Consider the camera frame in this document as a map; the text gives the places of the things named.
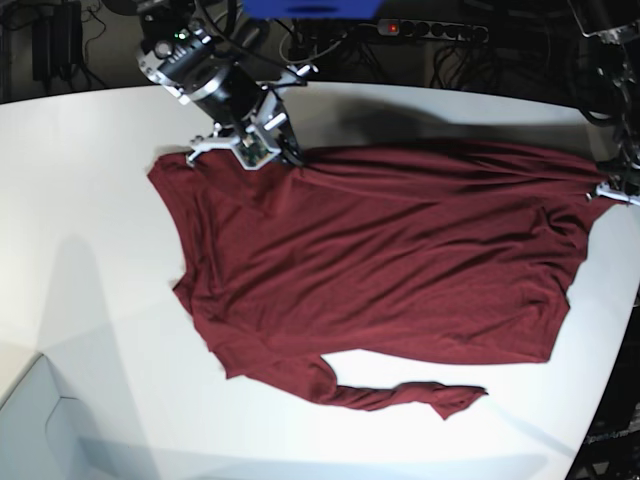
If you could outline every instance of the red switch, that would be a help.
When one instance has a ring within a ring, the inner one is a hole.
[[[400,34],[400,22],[390,18],[378,20],[378,33],[384,37],[395,37]]]

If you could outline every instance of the red long-sleeve shirt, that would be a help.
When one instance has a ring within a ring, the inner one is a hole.
[[[446,418],[484,394],[434,382],[338,385],[321,355],[366,349],[455,364],[544,362],[587,254],[602,178],[582,158],[477,141],[329,148],[242,170],[228,152],[158,160],[177,225],[175,292],[228,377]]]

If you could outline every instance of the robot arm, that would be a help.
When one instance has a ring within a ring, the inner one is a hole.
[[[314,70],[282,66],[281,79],[258,84],[242,68],[243,56],[268,34],[266,21],[249,20],[235,32],[235,12],[225,31],[213,23],[198,0],[145,0],[138,4],[144,40],[138,65],[153,83],[182,104],[195,103],[213,119],[213,131],[192,141],[187,162],[209,150],[228,149],[243,168],[258,170],[281,159],[300,164],[300,151],[279,93],[304,84]],[[231,43],[223,50],[223,43]]]

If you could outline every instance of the white table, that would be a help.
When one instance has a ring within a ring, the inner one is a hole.
[[[605,155],[601,132],[548,105],[340,84],[294,89],[288,100],[305,146],[465,135]],[[90,408],[95,425],[79,428],[98,467],[137,480],[564,478],[640,279],[635,210],[615,207],[596,224],[549,363],[333,354],[347,385],[438,380],[490,396],[446,422],[422,404],[316,406],[225,381],[171,292],[182,252],[145,174],[209,124],[156,87],[0,107],[0,339],[43,351],[61,394]]]

